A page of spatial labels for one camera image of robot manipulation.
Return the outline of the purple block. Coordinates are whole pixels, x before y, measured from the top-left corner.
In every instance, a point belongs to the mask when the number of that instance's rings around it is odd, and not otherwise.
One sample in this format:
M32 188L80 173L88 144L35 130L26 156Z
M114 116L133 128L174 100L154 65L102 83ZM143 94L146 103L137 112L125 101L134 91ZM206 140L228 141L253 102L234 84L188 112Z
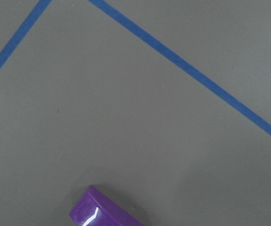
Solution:
M123 208L90 185L69 213L76 226L141 226Z

